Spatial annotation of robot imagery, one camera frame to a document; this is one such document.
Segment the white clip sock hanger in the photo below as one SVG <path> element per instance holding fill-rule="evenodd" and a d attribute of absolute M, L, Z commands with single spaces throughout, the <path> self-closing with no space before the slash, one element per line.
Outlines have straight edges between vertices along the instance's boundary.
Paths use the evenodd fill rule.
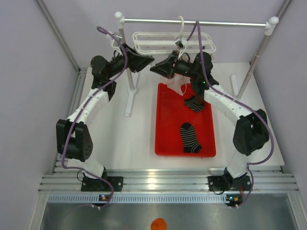
<path fill-rule="evenodd" d="M 132 35 L 134 48 L 142 55 L 166 55 L 173 50 L 177 50 L 175 40 L 179 37 L 184 37 L 188 41 L 185 51 L 179 53 L 197 54 L 199 51 L 205 51 L 209 54 L 216 52 L 216 46 L 210 36 L 201 32 L 201 46 L 199 46 L 198 33 L 193 29 L 189 33 L 184 32 L 186 25 L 194 25 L 195 22 L 188 22 L 182 16 L 178 20 L 153 20 L 153 19 L 126 19 L 130 23 L 174 23 L 180 24 L 179 32 L 135 32 Z"/>

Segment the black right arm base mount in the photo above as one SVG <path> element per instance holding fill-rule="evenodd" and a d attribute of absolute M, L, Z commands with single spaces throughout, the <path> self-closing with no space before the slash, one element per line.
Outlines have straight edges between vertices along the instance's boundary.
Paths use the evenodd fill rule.
<path fill-rule="evenodd" d="M 227 175 L 209 176 L 208 186 L 211 192 L 220 195 L 229 191 L 249 191 L 252 181 L 246 174 L 235 179 Z"/>

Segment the brown sock striped cuff long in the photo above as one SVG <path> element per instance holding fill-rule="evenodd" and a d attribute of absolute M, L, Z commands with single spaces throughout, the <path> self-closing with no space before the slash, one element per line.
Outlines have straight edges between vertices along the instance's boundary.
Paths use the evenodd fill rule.
<path fill-rule="evenodd" d="M 203 99 L 203 97 L 196 96 L 196 98 L 195 98 L 195 104 L 196 104 L 196 105 L 204 105 L 204 99 Z"/>

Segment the pale pink sock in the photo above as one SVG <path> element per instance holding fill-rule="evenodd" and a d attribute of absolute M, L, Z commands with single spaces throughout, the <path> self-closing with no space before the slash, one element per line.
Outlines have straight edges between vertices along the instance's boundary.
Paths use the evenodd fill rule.
<path fill-rule="evenodd" d="M 165 77 L 160 77 L 161 83 L 166 85 L 167 88 L 173 90 L 180 96 L 183 96 L 187 90 L 187 84 L 190 83 L 190 78 L 175 74 L 172 79 L 167 79 Z"/>

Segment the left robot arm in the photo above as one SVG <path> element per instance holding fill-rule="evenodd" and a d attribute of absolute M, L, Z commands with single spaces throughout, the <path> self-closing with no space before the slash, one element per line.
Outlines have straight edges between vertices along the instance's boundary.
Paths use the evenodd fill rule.
<path fill-rule="evenodd" d="M 95 56 L 90 62 L 93 83 L 82 104 L 66 119 L 56 123 L 57 152 L 68 160 L 65 169 L 76 169 L 92 178 L 97 190 L 108 186 L 105 168 L 92 156 L 93 141 L 89 126 L 116 90 L 116 79 L 126 70 L 140 72 L 154 61 L 153 56 L 138 54 L 123 43 L 110 61 Z"/>

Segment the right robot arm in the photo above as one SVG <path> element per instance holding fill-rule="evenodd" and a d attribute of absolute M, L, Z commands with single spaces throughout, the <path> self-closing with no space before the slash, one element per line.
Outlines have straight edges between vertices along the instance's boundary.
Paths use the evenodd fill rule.
<path fill-rule="evenodd" d="M 224 185 L 235 190 L 241 185 L 241 177 L 246 175 L 249 159 L 253 152 L 261 149 L 272 139 L 266 113 L 253 110 L 244 103 L 227 94 L 211 75 L 212 57 L 209 53 L 199 52 L 194 61 L 181 60 L 177 51 L 153 67 L 151 72 L 164 78 L 172 79 L 175 75 L 190 78 L 194 95 L 184 100 L 184 105 L 191 111 L 199 113 L 205 103 L 215 106 L 234 125 L 233 144 L 236 149 L 230 164 L 225 169 Z"/>

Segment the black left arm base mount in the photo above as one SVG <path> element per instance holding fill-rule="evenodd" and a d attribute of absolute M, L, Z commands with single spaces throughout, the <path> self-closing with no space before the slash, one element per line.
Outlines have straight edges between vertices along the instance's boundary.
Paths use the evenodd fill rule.
<path fill-rule="evenodd" d="M 113 186 L 115 192 L 121 192 L 123 187 L 123 177 L 121 176 L 109 176 L 107 181 Z M 111 187 L 99 179 L 93 179 L 89 177 L 83 177 L 82 192 L 110 192 Z"/>

